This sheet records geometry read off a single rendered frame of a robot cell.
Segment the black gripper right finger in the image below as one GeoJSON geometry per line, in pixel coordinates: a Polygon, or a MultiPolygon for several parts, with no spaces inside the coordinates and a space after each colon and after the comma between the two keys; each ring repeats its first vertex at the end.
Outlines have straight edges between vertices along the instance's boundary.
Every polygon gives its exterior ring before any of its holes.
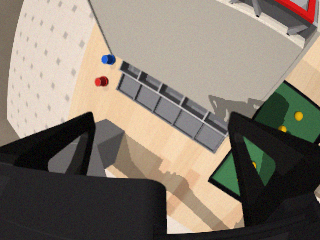
{"type": "Polygon", "coordinates": [[[320,185],[319,145],[237,112],[230,114],[228,134],[245,227],[264,223],[284,200],[312,193],[320,185]],[[275,161],[275,171],[266,186],[243,136],[275,161]]]}

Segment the blue plug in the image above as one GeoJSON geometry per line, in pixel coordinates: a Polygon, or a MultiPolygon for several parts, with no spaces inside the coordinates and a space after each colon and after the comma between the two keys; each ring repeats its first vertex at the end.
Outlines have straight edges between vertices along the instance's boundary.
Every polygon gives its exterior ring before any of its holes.
{"type": "Polygon", "coordinates": [[[103,55],[101,58],[101,61],[103,64],[111,65],[115,62],[115,56],[114,55],[103,55]]]}

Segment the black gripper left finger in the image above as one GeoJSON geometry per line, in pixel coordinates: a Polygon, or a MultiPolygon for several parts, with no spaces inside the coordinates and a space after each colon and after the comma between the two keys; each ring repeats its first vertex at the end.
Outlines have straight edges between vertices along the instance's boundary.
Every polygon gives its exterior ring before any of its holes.
{"type": "Polygon", "coordinates": [[[91,111],[0,147],[0,162],[49,171],[48,162],[80,135],[66,174],[86,175],[96,125],[91,111]]]}

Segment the green tray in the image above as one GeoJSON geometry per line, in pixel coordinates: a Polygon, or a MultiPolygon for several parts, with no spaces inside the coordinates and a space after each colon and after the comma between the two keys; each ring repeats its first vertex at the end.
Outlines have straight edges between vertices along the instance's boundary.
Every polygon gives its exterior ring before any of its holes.
{"type": "MultiPolygon", "coordinates": [[[[255,112],[252,119],[275,129],[283,125],[287,129],[286,133],[319,145],[320,107],[301,93],[284,80],[255,112]],[[294,117],[297,111],[303,114],[301,121],[297,121],[294,117]]],[[[256,163],[257,172],[266,186],[275,171],[275,161],[247,138],[244,136],[243,138],[251,160],[256,163]]],[[[208,182],[241,203],[231,149],[218,166],[208,182]]]]}

